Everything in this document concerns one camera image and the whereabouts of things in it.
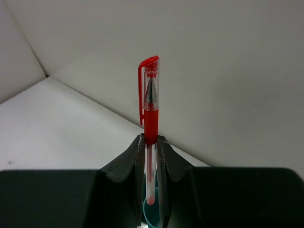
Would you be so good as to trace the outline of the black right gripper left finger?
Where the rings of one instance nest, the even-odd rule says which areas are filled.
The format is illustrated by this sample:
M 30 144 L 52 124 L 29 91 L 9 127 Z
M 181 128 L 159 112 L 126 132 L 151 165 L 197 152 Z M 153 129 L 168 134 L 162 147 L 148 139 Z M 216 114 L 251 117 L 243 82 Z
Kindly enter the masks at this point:
M 103 204 L 110 227 L 140 227 L 144 190 L 144 135 L 100 169 Z

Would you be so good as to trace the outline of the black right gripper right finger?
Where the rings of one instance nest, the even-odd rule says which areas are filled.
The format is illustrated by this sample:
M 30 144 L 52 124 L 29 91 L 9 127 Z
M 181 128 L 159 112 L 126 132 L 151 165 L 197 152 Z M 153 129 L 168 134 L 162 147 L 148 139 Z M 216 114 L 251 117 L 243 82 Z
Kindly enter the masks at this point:
M 189 170 L 193 165 L 179 155 L 164 136 L 158 136 L 156 146 L 160 227 L 191 226 L 193 197 Z

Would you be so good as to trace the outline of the red gel pen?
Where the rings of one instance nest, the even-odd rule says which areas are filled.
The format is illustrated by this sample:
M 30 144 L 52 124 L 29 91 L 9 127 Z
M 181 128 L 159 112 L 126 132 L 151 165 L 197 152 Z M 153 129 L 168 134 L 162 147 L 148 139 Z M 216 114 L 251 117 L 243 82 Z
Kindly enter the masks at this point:
M 138 66 L 140 125 L 144 127 L 146 202 L 155 203 L 156 141 L 159 125 L 159 56 L 150 57 Z

